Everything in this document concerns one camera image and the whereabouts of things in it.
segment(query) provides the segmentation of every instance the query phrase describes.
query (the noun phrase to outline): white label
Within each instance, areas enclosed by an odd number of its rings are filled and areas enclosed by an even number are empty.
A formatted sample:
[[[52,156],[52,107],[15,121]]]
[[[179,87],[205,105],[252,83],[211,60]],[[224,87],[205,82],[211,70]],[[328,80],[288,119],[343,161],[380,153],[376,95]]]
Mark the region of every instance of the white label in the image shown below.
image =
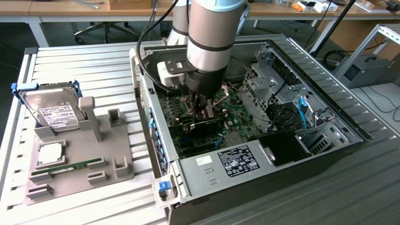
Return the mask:
[[[212,163],[211,156],[204,156],[201,158],[197,158],[196,161],[197,161],[197,165],[204,165],[207,163]]]
[[[51,128],[63,128],[77,125],[77,118],[71,105],[43,108],[39,109],[39,111]]]

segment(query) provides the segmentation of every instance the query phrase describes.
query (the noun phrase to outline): hard drive label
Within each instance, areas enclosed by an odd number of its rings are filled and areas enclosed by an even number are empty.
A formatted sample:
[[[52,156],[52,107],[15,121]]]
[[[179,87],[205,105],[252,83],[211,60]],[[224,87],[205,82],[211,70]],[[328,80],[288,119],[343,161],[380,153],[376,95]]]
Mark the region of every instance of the hard drive label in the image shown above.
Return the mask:
[[[71,105],[39,109],[51,128],[63,128],[77,124],[77,118]]]
[[[260,168],[247,145],[219,153],[227,175],[235,177]]]

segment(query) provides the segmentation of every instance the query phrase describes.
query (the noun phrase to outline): gray floor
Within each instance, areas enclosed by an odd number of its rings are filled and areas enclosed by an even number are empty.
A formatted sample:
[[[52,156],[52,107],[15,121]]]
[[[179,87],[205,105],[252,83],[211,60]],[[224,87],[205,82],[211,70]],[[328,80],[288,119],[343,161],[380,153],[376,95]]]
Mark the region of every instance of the gray floor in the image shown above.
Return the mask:
[[[284,34],[285,36],[293,38],[301,46],[305,45],[307,40],[309,38],[311,33],[313,32],[313,28],[311,26],[304,27],[304,24],[295,21],[263,21],[259,23],[260,29],[255,29],[252,27],[253,21],[247,21],[241,35],[261,35],[261,34]],[[73,32],[71,24],[67,22],[61,23],[44,23],[44,30],[49,45],[53,46],[69,46],[69,45],[79,45],[75,42]],[[131,28],[135,32],[140,33],[143,27],[147,25],[147,22],[131,22]],[[84,29],[89,26],[88,22],[79,22],[77,27],[79,29]],[[160,34],[164,36],[168,35],[168,31],[171,30],[171,22],[161,23],[161,27],[155,30],[155,34],[152,34],[152,40],[160,39]],[[104,30],[96,30],[89,34],[81,36],[84,39],[84,44],[101,44],[104,43]],[[109,33],[109,43],[117,42],[132,42],[136,39],[117,31],[111,30]],[[23,51],[27,47],[36,47],[37,43],[31,32],[29,26],[24,23],[0,23],[0,62],[13,65],[15,67],[20,67],[21,60],[23,60]],[[332,43],[328,42],[319,54],[319,57],[324,55],[327,51],[339,49],[339,47]],[[16,82],[19,71],[0,64],[0,75],[1,75],[1,82],[0,82],[0,96],[3,96],[0,100],[0,140],[3,139],[3,132],[5,128],[7,118],[8,118],[8,110],[11,107],[12,101],[12,94],[11,94],[11,83]]]

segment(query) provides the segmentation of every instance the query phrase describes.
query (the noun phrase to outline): hard drive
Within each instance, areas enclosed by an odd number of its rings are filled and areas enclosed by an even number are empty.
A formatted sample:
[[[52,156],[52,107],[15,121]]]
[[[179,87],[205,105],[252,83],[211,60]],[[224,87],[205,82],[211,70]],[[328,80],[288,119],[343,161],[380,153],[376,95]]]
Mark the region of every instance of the hard drive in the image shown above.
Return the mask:
[[[12,84],[12,93],[27,106],[39,127],[49,126],[53,131],[79,128],[79,121],[87,120],[79,109],[81,97],[79,82],[55,84]]]

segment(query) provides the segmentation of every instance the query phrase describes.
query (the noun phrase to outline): sticker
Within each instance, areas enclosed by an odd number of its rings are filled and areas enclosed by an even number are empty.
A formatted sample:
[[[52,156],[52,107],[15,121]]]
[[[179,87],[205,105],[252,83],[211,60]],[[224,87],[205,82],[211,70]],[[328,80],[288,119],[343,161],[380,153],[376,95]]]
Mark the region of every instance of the sticker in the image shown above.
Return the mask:
[[[71,105],[39,109],[51,128],[77,125],[77,118]]]
[[[201,158],[197,158],[196,161],[197,161],[197,165],[204,165],[207,163],[212,163],[211,156],[204,156]]]
[[[247,145],[219,152],[219,157],[229,177],[235,177],[260,168]]]

